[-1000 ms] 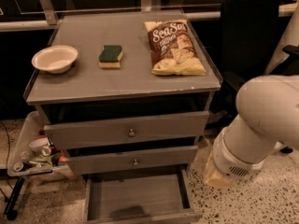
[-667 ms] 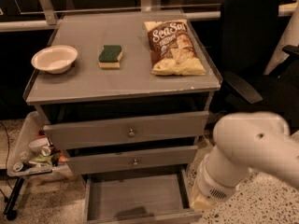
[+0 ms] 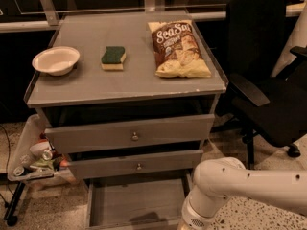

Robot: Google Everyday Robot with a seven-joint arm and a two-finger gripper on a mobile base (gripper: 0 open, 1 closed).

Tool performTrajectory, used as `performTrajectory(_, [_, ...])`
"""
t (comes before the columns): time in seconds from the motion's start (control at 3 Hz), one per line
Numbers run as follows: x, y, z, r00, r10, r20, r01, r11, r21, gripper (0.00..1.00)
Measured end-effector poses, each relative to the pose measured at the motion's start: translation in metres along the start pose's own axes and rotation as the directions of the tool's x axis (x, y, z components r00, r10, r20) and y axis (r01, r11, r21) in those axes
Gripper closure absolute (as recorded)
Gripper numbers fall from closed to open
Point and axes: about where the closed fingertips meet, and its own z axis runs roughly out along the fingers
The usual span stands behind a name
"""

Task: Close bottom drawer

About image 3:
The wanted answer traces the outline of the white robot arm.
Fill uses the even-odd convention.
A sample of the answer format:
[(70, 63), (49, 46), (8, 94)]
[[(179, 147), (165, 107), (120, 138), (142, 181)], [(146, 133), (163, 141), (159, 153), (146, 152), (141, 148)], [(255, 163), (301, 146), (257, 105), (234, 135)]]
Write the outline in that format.
[(307, 172), (248, 170), (234, 157), (200, 162), (181, 209), (177, 230), (206, 230), (234, 197), (251, 198), (300, 215), (307, 214)]

